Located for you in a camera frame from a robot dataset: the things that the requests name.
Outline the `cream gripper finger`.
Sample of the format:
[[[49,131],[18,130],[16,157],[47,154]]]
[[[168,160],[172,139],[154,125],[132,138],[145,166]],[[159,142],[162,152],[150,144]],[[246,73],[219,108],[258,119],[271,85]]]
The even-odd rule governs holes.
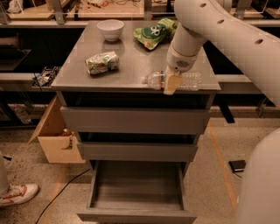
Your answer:
[[[169,71],[166,73],[164,94],[173,95],[183,80],[181,72]]]

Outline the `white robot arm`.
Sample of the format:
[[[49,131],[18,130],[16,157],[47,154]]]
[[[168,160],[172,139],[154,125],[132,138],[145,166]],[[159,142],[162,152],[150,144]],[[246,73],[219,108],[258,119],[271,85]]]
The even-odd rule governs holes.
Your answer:
[[[164,92],[171,95],[205,41],[212,42],[275,105],[280,104],[279,38],[231,16],[216,0],[176,0],[178,20],[167,53]],[[242,177],[236,224],[280,224],[280,129],[252,151]]]

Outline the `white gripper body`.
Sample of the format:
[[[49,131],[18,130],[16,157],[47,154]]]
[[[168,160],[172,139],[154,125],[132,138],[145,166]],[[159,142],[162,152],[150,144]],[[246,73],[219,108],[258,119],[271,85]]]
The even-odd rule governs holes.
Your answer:
[[[186,72],[192,69],[197,58],[198,54],[188,56],[178,52],[173,45],[170,45],[166,55],[166,63],[171,70]]]

